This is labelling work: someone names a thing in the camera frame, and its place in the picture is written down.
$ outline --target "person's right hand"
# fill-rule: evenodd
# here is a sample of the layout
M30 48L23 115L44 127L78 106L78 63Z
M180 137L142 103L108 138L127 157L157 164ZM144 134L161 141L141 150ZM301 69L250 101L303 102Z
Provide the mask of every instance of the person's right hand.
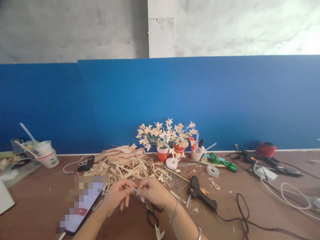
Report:
M162 207L176 204L176 198L154 177L145 177L137 189L137 196L147 198L150 202Z

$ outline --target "white cup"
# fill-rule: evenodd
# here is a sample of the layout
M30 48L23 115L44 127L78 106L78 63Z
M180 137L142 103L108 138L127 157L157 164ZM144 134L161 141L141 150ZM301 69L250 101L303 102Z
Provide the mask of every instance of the white cup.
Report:
M52 168L58 165L59 160L56 154L56 151L53 152L45 157L38 157L37 160L41 162L46 168Z

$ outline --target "white wall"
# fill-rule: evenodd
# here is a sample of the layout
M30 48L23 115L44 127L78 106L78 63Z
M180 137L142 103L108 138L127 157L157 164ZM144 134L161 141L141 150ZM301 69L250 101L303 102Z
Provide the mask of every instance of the white wall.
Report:
M320 54L319 0L148 0L149 56Z
M0 64L148 58L146 0L0 0Z

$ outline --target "silver bracelet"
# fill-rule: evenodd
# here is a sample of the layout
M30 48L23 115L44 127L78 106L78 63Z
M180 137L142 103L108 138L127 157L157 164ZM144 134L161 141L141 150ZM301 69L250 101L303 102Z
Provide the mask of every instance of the silver bracelet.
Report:
M199 227L198 227L198 230L199 230L199 237L198 237L198 240L200 240L200 239L201 239L201 233L202 233L202 231L201 231L201 228L199 228Z
M169 223L170 223L170 224L172 223L172 221L173 221L174 217L175 217L175 216L176 216L176 214L177 214L178 206L179 206L179 200L177 199L176 209L174 210L174 213L173 213L173 215L172 215L172 218L169 220Z

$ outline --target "white paper cup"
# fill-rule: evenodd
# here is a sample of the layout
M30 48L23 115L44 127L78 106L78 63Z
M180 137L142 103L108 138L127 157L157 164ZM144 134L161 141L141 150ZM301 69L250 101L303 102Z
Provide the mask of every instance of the white paper cup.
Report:
M37 158L39 162L41 162L46 168L52 168L56 165L58 165L59 160L56 154L56 151L53 150L53 153L49 154L45 157L39 157Z
M202 154L203 154L203 153L196 153L195 151L193 151L193 150L191 149L191 159L192 159L192 160L200 161Z
M43 141L41 143L38 143L38 147L35 149L39 152L40 156L48 156L53 152L50 141Z

